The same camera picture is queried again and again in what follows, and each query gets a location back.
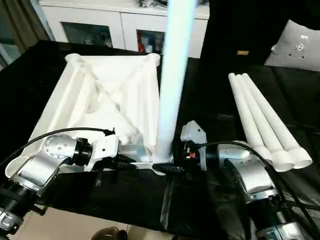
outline tiled floor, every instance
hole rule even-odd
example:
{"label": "tiled floor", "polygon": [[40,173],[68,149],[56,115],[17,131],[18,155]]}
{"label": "tiled floor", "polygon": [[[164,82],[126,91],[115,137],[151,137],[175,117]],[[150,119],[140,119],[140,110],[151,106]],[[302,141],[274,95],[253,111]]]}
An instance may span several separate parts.
{"label": "tiled floor", "polygon": [[100,229],[112,226],[126,230],[128,240],[171,240],[173,237],[160,231],[49,208],[44,216],[29,212],[18,232],[9,238],[10,240],[90,240]]}

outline white cylinder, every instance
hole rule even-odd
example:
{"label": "white cylinder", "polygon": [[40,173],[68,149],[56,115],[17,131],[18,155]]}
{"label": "white cylinder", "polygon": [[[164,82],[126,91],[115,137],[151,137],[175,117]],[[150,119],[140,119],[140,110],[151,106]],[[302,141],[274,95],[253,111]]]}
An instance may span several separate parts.
{"label": "white cylinder", "polygon": [[168,22],[164,39],[160,83],[160,105],[153,163],[172,161],[182,88],[188,61],[197,0],[168,1]]}
{"label": "white cylinder", "polygon": [[269,150],[265,147],[262,138],[259,134],[256,123],[250,113],[249,107],[247,105],[246,99],[242,93],[239,79],[234,73],[228,75],[230,85],[232,88],[234,100],[236,107],[239,112],[241,119],[243,131],[246,137],[246,140],[251,147],[256,150],[264,159],[272,161],[271,154]]}
{"label": "white cylinder", "polygon": [[246,81],[241,75],[236,76],[241,81],[239,86],[249,107],[253,120],[260,133],[262,141],[269,150],[272,158],[272,164],[278,172],[289,171],[294,168],[293,161],[287,151],[285,151],[279,142],[276,134],[269,125],[265,115],[258,106],[254,96],[251,94]]}
{"label": "white cylinder", "polygon": [[246,81],[254,99],[262,110],[265,118],[267,119],[275,135],[279,139],[282,147],[290,154],[291,159],[294,163],[294,168],[301,169],[312,164],[312,159],[307,151],[297,143],[296,139],[292,136],[286,125],[282,122],[275,110],[271,107],[269,102],[259,91],[249,75],[244,73],[242,74],[242,76]]}

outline black tablecloth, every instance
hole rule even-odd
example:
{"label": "black tablecloth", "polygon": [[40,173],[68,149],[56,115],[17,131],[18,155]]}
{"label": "black tablecloth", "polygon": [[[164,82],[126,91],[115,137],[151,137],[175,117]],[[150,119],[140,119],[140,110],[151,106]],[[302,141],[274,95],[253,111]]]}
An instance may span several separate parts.
{"label": "black tablecloth", "polygon": [[[41,41],[0,72],[2,154],[25,143],[66,66],[67,54],[137,55],[120,49]],[[320,75],[297,69],[254,66],[207,66],[189,58],[176,135],[195,120],[208,141],[245,140],[228,73],[248,73],[298,143],[313,159],[304,169],[282,173],[299,197],[320,206]],[[40,203],[172,234],[207,238],[223,234],[244,239],[248,216],[233,186],[219,169],[187,180],[158,176],[150,170],[59,174]]]}

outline white 3d printed part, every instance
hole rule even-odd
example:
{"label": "white 3d printed part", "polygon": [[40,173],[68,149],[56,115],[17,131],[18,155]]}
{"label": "white 3d printed part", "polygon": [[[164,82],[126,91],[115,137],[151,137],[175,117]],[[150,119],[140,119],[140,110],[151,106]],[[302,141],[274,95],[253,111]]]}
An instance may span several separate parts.
{"label": "white 3d printed part", "polygon": [[264,159],[272,161],[271,154],[262,141],[254,118],[250,113],[246,99],[241,91],[239,79],[234,73],[230,73],[228,77],[248,144]]}
{"label": "white 3d printed part", "polygon": [[281,146],[281,143],[269,125],[265,115],[258,106],[255,98],[252,96],[246,82],[243,80],[243,77],[241,75],[237,75],[236,77],[237,80],[240,81],[238,86],[240,86],[241,89],[239,89],[239,91],[242,91],[263,143],[270,151],[273,167],[278,172],[291,170],[294,167],[294,164],[290,155]]}
{"label": "white 3d printed part", "polygon": [[[141,145],[145,150],[145,155],[138,159],[140,162],[135,163],[137,168],[152,168],[159,110],[157,66],[160,56],[155,53],[144,56],[74,53],[65,59],[67,65],[30,140],[63,128],[115,128],[122,145]],[[92,131],[68,134],[73,138],[87,138],[90,143],[103,136],[101,132]],[[6,176],[10,178],[29,157],[37,154],[44,142],[45,139],[39,140],[26,147],[8,164]]]}
{"label": "white 3d printed part", "polygon": [[259,91],[249,75],[244,73],[242,76],[281,145],[290,154],[294,168],[301,169],[312,164],[312,159],[307,151],[297,143],[296,139],[292,136],[286,125]]}

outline white tube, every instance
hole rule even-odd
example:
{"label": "white tube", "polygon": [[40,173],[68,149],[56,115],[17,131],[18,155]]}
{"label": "white tube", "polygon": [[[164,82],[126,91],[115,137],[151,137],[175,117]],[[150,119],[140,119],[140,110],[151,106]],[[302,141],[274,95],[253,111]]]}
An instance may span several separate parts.
{"label": "white tube", "polygon": [[244,73],[242,76],[281,145],[290,154],[294,168],[301,169],[312,164],[312,159],[307,151],[297,143],[296,139],[292,136],[286,125],[259,91],[249,75]]}
{"label": "white tube", "polygon": [[238,81],[241,81],[239,86],[241,87],[242,93],[249,107],[255,125],[258,128],[263,143],[271,153],[274,169],[278,172],[285,172],[293,169],[295,165],[293,164],[289,153],[281,146],[281,143],[268,123],[265,115],[258,106],[254,96],[252,96],[246,81],[241,75],[237,75],[236,77],[238,78]]}
{"label": "white tube", "polygon": [[251,145],[251,147],[256,150],[264,159],[272,161],[271,154],[261,139],[256,123],[250,113],[246,99],[241,91],[241,83],[234,73],[230,73],[228,78],[248,144]]}
{"label": "white tube", "polygon": [[189,43],[197,0],[168,1],[168,23],[165,32],[160,105],[153,163],[172,161],[182,88],[188,61]]}

